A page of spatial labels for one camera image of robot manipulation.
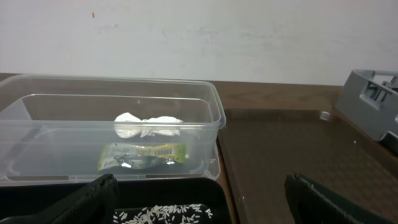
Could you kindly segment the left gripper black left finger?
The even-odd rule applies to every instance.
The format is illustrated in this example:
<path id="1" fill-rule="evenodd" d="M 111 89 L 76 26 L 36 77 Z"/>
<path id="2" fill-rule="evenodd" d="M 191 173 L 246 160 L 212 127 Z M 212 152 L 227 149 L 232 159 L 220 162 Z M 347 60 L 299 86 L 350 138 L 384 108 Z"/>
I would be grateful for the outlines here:
<path id="1" fill-rule="evenodd" d="M 1 223 L 112 223 L 119 198 L 116 178 L 90 183 L 1 188 Z"/>

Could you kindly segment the green yellow snack wrapper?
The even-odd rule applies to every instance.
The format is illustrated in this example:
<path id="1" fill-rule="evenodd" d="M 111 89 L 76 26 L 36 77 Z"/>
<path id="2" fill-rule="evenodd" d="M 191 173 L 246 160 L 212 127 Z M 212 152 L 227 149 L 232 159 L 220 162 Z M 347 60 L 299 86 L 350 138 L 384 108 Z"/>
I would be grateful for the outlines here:
<path id="1" fill-rule="evenodd" d="M 162 166 L 184 164 L 186 145 L 181 143 L 158 146 L 111 143 L 105 145 L 99 156 L 97 170 L 128 172 L 149 170 Z"/>

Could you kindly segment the rice food waste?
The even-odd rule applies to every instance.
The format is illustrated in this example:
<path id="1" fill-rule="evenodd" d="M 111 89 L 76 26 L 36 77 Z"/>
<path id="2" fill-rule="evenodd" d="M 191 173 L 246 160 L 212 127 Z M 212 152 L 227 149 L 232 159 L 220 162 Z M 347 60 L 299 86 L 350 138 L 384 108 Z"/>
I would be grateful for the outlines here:
<path id="1" fill-rule="evenodd" d="M 112 224 L 202 224 L 213 223 L 213 217 L 204 204 L 155 205 L 116 210 Z"/>

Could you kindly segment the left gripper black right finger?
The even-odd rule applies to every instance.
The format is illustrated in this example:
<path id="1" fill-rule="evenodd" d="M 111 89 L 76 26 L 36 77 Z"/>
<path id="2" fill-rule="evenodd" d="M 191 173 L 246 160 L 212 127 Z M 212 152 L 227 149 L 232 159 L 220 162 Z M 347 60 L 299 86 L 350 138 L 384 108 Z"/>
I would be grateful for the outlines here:
<path id="1" fill-rule="evenodd" d="M 284 188 L 296 224 L 392 224 L 302 174 L 289 174 Z"/>

